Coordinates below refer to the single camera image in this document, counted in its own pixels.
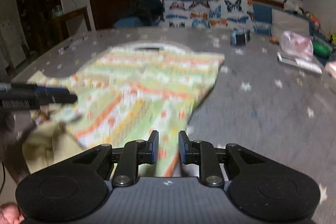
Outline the colourful patterned children's garment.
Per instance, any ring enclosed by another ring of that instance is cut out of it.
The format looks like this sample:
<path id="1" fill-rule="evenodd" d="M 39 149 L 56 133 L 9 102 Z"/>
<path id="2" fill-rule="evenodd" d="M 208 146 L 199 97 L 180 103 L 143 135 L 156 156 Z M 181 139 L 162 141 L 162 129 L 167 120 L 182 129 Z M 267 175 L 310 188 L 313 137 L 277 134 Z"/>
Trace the colourful patterned children's garment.
<path id="1" fill-rule="evenodd" d="M 77 94 L 72 105 L 32 111 L 38 127 L 23 144 L 36 172 L 103 143 L 118 148 L 159 132 L 158 160 L 142 176 L 168 177 L 178 161 L 178 133 L 215 86 L 223 54 L 112 48 L 65 78 L 35 72 L 32 84 Z"/>

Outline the dark bookshelf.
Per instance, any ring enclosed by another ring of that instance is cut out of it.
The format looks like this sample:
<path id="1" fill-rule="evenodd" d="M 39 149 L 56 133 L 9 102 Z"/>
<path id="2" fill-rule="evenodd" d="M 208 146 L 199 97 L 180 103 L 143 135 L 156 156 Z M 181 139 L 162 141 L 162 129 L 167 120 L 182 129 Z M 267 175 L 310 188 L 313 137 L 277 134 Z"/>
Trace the dark bookshelf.
<path id="1" fill-rule="evenodd" d="M 38 53 L 48 50 L 56 42 L 49 24 L 56 17 L 56 10 L 62 8 L 61 0 L 16 1 L 28 48 Z"/>

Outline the white remote control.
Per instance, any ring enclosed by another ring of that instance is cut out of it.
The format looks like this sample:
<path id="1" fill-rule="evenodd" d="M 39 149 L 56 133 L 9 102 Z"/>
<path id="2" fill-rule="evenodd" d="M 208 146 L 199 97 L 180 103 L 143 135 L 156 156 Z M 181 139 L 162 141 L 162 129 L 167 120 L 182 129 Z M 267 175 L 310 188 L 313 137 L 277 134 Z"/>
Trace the white remote control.
<path id="1" fill-rule="evenodd" d="M 314 75 L 322 75 L 323 72 L 321 67 L 312 61 L 300 59 L 298 57 L 287 55 L 282 52 L 277 52 L 277 61 L 280 64 L 284 64 L 292 68 L 296 68 L 299 71 L 303 71 Z"/>

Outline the green bottle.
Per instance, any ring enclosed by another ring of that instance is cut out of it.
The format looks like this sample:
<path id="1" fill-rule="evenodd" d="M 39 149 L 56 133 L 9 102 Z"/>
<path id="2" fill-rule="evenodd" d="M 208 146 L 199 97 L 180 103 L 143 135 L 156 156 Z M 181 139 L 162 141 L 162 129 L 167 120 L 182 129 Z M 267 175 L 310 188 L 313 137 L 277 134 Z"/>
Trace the green bottle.
<path id="1" fill-rule="evenodd" d="M 323 59 L 328 59 L 331 54 L 331 50 L 328 46 L 320 42 L 313 42 L 313 53 L 315 56 L 321 57 Z"/>

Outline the grey cushion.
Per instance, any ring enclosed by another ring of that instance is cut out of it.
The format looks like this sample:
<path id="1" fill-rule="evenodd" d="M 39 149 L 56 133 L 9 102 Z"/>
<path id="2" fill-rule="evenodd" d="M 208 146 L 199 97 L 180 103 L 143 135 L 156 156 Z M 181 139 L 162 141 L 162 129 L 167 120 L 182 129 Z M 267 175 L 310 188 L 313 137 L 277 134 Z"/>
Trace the grey cushion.
<path id="1" fill-rule="evenodd" d="M 284 31 L 291 31 L 308 38 L 310 36 L 309 21 L 285 11 L 273 9 L 271 35 L 280 39 Z"/>

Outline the grey star-patterned table cover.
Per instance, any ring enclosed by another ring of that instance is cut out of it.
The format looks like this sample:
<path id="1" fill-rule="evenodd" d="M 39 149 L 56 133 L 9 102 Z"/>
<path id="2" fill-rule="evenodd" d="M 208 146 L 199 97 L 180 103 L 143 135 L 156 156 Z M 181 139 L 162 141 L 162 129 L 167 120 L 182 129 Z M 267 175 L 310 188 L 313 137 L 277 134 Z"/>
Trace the grey star-patterned table cover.
<path id="1" fill-rule="evenodd" d="M 118 28 L 77 34 L 33 56 L 8 80 L 27 80 L 35 71 L 67 77 L 91 57 L 113 46 L 142 41 L 174 43 L 225 56 L 214 90 L 191 117 L 188 132 L 215 145 L 237 143 L 316 180 L 322 203 L 316 223 L 335 223 L 335 94 L 317 77 L 277 62 L 277 47 L 252 35 L 241 48 L 223 30 Z"/>

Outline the black clothes pile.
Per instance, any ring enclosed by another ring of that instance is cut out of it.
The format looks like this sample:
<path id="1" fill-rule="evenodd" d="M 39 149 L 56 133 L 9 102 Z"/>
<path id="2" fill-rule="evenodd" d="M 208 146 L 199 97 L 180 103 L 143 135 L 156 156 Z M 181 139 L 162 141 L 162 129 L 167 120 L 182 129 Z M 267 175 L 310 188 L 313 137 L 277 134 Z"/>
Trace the black clothes pile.
<path id="1" fill-rule="evenodd" d="M 163 0 L 133 0 L 134 16 L 144 26 L 152 26 L 163 18 Z"/>

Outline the blue sofa bench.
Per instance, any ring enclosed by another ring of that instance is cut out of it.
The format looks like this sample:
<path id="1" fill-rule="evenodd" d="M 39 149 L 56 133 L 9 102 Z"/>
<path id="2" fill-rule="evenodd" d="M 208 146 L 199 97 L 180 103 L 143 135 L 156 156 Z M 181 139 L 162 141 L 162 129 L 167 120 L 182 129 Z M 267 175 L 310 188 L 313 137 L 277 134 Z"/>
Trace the blue sofa bench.
<path id="1" fill-rule="evenodd" d="M 259 35 L 266 35 L 266 36 L 271 36 L 271 27 L 272 27 L 272 10 L 276 9 L 276 10 L 282 10 L 284 11 L 284 9 L 278 9 L 278 8 L 274 8 L 268 5 L 262 5 L 262 4 L 257 4 L 253 3 L 253 9 L 254 9 L 254 13 L 255 13 L 255 29 L 253 31 L 250 32 L 255 32 Z M 115 23 L 115 27 L 117 28 L 136 28 L 136 27 L 144 27 L 144 25 L 142 24 L 142 22 L 136 17 L 134 16 L 134 11 L 130 12 L 130 14 L 120 20 L 118 20 Z M 311 37 L 313 40 L 318 40 L 321 39 L 318 36 L 309 36 Z"/>

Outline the white pink plastic bag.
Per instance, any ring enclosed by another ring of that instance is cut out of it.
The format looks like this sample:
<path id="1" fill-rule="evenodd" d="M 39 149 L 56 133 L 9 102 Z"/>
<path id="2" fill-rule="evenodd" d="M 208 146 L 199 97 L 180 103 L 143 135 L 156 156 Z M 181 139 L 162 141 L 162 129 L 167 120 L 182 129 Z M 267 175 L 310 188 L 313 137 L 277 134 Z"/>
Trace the white pink plastic bag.
<path id="1" fill-rule="evenodd" d="M 313 43 L 309 38 L 291 31 L 284 31 L 280 38 L 280 48 L 287 55 L 307 61 L 313 59 Z"/>

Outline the butterfly-patterned pillow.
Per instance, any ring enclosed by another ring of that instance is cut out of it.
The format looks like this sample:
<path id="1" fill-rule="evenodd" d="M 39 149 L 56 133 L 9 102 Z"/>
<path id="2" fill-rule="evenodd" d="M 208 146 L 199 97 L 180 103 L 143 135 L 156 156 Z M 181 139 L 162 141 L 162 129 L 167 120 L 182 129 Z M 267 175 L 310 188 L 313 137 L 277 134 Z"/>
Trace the butterfly-patterned pillow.
<path id="1" fill-rule="evenodd" d="M 253 31 L 255 13 L 252 0 L 164 0 L 159 25 Z"/>

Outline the wooden side table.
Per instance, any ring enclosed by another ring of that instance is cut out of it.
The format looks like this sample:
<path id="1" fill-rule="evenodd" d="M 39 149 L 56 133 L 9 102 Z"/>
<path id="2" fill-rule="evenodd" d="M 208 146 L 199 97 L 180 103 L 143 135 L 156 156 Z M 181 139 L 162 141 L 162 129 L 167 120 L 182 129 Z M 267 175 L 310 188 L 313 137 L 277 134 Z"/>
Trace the wooden side table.
<path id="1" fill-rule="evenodd" d="M 69 38 L 79 30 L 82 23 L 85 23 L 87 31 L 92 31 L 89 21 L 87 6 L 67 12 L 50 21 L 50 26 L 58 34 L 60 42 Z"/>

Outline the plush toy pile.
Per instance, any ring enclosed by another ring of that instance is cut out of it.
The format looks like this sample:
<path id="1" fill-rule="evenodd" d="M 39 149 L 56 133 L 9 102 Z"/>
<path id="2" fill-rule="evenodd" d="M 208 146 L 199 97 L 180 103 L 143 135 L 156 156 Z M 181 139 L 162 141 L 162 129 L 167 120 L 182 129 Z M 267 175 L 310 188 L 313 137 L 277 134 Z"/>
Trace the plush toy pile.
<path id="1" fill-rule="evenodd" d="M 284 0 L 283 8 L 284 11 L 287 11 L 294 15 L 303 16 L 308 20 L 310 36 L 318 36 L 327 43 L 335 45 L 335 32 L 332 34 L 323 34 L 321 22 L 314 13 L 304 10 L 301 6 L 295 3 L 294 0 Z"/>

